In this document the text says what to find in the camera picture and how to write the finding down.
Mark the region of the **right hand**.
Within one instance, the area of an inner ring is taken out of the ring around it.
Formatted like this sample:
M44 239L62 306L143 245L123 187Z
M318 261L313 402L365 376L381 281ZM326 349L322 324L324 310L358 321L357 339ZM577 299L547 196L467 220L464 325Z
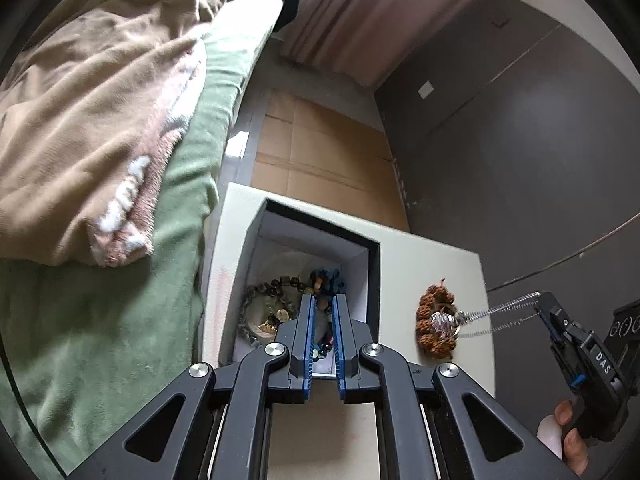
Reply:
M589 464L588 446L578 429L570 429L575 403L561 401L553 413L541 419L537 428L537 438L565 465L581 477Z

